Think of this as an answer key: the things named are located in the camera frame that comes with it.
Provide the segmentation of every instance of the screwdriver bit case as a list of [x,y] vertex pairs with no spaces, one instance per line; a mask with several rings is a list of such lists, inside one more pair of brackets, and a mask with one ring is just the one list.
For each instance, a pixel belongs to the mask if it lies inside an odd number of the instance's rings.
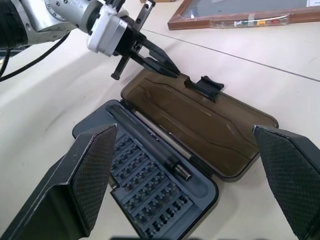
[[[222,84],[202,77],[196,84],[181,74],[178,79],[143,70],[121,93],[73,129],[73,136],[103,124],[117,123],[118,134],[111,176],[112,196],[142,238],[180,240],[218,203],[219,190],[212,180],[240,179],[258,156],[254,125],[278,127],[277,121],[222,92]],[[114,110],[126,118],[117,118]],[[141,113],[170,136],[190,157],[177,151],[137,117]],[[169,152],[192,176],[183,179],[141,144],[152,137],[153,147]]]

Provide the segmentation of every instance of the dark gray case base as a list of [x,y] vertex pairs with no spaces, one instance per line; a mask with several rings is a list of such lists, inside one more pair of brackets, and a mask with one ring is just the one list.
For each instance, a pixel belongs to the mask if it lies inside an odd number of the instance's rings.
[[[175,155],[189,169],[192,179],[183,181],[161,165],[110,114],[108,109],[114,105],[120,106],[128,117],[157,138],[159,145]],[[111,170],[116,182],[112,196],[140,237],[180,240],[188,236],[216,205],[219,196],[216,183],[116,100],[108,101],[86,117],[72,134],[76,138],[88,129],[114,123],[118,125],[118,134]]]

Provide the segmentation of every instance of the white table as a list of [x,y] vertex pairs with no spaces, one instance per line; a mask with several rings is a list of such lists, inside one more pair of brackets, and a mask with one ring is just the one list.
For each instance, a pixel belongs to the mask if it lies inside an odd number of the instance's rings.
[[[157,3],[143,29],[320,81],[320,22],[170,31],[167,23],[182,1]],[[132,17],[142,5],[125,3]]]
[[[225,93],[273,115],[281,128],[305,135],[320,146],[319,82],[142,32],[193,81],[208,75],[224,83]],[[121,80],[113,80],[110,74],[120,58],[89,52],[86,38],[73,31],[42,62],[0,84],[0,235],[49,167],[68,151],[74,142],[73,127],[106,101],[121,99],[121,89],[142,69],[130,61]],[[29,63],[50,46],[37,45],[18,54],[7,72]],[[218,180],[218,185],[216,209],[192,236],[203,240],[297,239],[273,197],[260,160],[238,182]],[[109,191],[90,239],[136,236]]]

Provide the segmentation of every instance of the label sticker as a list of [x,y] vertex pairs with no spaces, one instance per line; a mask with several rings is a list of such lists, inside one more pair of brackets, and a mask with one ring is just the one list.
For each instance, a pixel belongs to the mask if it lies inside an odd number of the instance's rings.
[[306,1],[306,6],[307,7],[320,6],[320,0],[307,0]]

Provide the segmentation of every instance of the wooden picture frame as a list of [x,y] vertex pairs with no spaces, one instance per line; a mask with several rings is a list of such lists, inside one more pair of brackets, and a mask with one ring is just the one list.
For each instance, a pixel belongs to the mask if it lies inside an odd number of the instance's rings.
[[201,16],[195,18],[183,17],[182,15],[193,1],[194,0],[183,1],[181,6],[168,22],[168,27],[170,30],[234,28],[236,27],[236,21],[248,22],[253,15],[255,21],[260,22],[263,22],[263,20],[266,19],[280,19],[281,22],[279,25],[320,22],[320,6],[281,9],[274,11],[222,14],[216,16]]

